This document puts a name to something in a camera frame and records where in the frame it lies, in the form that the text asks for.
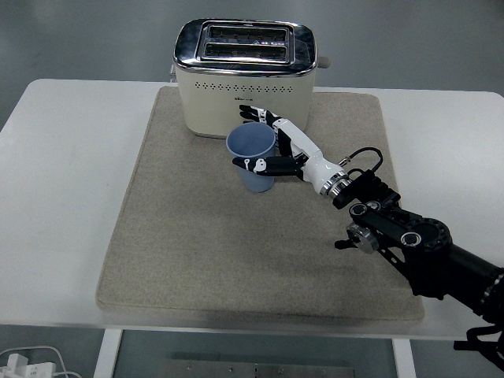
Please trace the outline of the white and black hand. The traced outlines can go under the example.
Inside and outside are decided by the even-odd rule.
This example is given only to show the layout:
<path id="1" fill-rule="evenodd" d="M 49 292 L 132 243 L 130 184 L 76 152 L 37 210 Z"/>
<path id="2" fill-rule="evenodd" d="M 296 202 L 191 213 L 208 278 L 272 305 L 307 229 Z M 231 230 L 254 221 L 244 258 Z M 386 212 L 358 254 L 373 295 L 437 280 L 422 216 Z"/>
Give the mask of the white and black hand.
<path id="1" fill-rule="evenodd" d="M 346 177 L 343 168 L 327 161 L 321 149 L 287 118 L 250 105 L 241 105 L 239 115 L 272 129 L 279 154 L 273 157 L 235 157 L 232 163 L 237 167 L 258 176 L 296 176 L 311 183 L 320 195 L 327 195 Z"/>

